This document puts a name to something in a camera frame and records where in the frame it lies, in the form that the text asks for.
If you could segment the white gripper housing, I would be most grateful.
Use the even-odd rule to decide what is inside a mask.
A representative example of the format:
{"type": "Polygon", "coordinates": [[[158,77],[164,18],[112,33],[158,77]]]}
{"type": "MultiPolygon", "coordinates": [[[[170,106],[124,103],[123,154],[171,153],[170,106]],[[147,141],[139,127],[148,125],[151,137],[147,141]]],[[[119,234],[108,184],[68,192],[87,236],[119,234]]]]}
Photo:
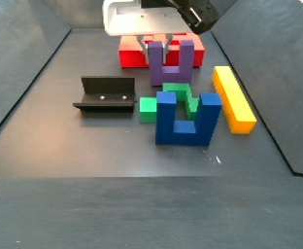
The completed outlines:
{"type": "Polygon", "coordinates": [[[172,33],[190,31],[176,9],[158,7],[143,9],[140,0],[104,0],[102,4],[103,26],[110,36],[136,35],[135,39],[148,64],[148,49],[143,35],[166,34],[163,55],[170,51],[172,33]]]}

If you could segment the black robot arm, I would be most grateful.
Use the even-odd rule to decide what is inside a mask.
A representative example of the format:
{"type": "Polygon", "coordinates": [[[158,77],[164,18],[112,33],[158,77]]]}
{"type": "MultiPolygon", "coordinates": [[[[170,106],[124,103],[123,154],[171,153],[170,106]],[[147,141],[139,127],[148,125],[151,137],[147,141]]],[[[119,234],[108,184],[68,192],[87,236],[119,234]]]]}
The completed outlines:
{"type": "Polygon", "coordinates": [[[110,36],[135,36],[144,60],[148,60],[143,35],[192,32],[211,29],[219,13],[210,0],[103,0],[102,17],[110,36]]]}

